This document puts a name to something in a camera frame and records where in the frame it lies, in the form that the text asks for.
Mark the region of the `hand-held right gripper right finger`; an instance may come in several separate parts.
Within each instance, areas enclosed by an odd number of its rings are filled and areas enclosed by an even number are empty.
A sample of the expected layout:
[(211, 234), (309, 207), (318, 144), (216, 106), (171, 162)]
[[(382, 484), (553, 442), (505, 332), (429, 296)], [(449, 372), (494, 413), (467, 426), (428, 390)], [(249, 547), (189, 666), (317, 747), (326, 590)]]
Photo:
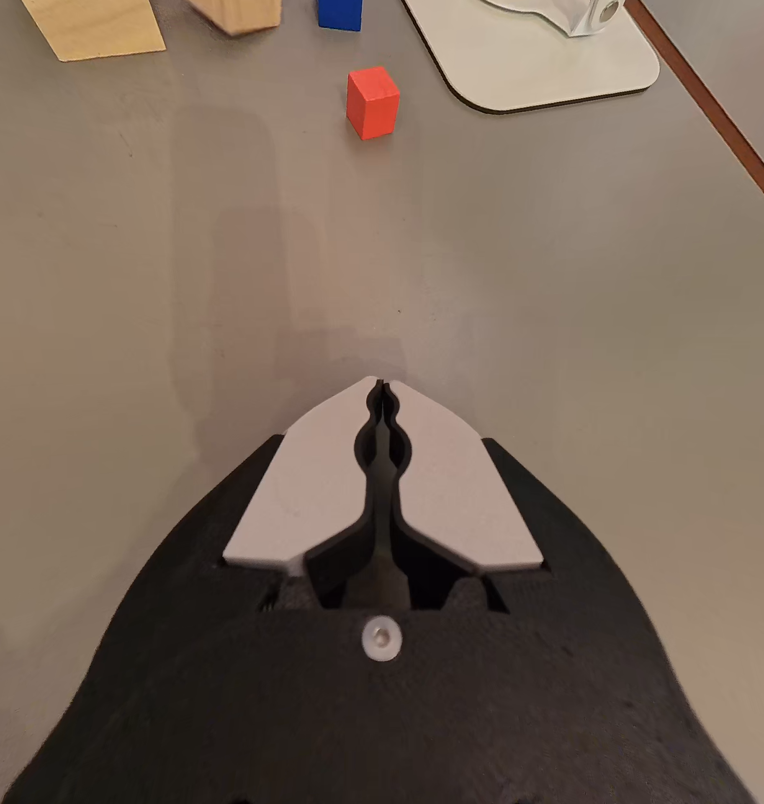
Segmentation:
[(413, 609), (442, 609), (457, 583), (534, 573), (543, 554), (481, 435), (404, 382), (383, 387), (391, 490), (391, 555)]

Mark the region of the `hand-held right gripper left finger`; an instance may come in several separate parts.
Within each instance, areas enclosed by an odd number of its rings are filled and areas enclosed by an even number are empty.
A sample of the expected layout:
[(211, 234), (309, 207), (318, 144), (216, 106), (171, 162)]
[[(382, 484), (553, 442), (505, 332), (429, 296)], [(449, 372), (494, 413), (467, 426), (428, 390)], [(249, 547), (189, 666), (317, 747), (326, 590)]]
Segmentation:
[(366, 377), (296, 420), (281, 437), (224, 548), (230, 566), (305, 577), (332, 604), (375, 549), (374, 492), (383, 384)]

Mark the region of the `small red wooden cube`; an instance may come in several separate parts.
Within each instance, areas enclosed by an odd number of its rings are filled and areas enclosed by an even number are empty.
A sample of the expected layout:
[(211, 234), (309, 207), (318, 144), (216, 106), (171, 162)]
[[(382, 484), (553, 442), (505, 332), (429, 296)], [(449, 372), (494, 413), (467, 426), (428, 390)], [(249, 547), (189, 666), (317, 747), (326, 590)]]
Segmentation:
[(346, 115), (361, 140), (395, 131), (399, 101), (400, 91), (384, 67), (349, 72)]

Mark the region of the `small blue wooden cube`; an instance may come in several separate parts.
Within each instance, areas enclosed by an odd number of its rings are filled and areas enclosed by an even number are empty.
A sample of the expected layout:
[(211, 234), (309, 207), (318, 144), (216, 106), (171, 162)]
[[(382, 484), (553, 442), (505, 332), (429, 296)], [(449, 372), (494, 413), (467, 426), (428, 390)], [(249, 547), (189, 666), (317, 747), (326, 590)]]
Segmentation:
[(317, 5), (317, 21), (322, 28), (360, 32), (363, 21), (362, 0), (320, 0)]

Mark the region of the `medium plain wooden cube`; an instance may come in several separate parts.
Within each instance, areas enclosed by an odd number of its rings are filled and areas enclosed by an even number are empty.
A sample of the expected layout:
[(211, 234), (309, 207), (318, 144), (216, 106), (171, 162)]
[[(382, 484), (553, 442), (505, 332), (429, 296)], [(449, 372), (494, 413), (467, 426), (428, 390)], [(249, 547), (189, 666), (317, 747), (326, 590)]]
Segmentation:
[(188, 1), (195, 11), (229, 36), (280, 25), (282, 1)]

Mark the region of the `large plain wooden cube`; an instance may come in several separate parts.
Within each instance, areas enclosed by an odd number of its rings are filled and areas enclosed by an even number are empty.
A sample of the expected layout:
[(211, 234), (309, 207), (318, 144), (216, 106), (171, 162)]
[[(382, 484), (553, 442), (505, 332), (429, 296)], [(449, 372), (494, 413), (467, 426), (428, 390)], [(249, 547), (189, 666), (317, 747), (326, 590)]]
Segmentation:
[(24, 1), (61, 62), (164, 52), (148, 1)]

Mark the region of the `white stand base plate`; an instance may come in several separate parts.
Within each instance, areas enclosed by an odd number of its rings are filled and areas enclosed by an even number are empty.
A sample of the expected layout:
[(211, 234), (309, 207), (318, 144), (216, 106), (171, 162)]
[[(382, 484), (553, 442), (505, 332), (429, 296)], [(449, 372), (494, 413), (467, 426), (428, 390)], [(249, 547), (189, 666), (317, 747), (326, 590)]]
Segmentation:
[(508, 114), (644, 92), (658, 56), (624, 1), (405, 1), (450, 91)]

